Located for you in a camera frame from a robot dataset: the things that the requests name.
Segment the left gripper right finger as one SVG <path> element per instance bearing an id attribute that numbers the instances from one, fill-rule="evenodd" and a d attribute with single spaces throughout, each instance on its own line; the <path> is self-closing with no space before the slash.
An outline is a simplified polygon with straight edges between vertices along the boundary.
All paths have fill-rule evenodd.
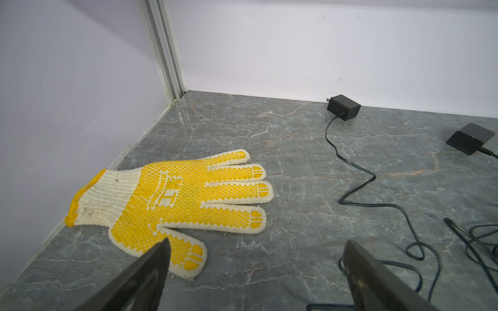
<path id="1" fill-rule="evenodd" d="M 347 241 L 343 262 L 354 310 L 436 310 L 355 241 Z"/>

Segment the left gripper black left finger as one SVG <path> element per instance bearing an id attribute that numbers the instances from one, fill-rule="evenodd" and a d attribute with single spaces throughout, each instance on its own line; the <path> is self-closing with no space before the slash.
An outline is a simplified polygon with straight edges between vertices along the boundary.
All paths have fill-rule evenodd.
<path id="1" fill-rule="evenodd" d="M 170 258 L 170 243 L 164 239 L 77 310 L 157 310 Z"/>

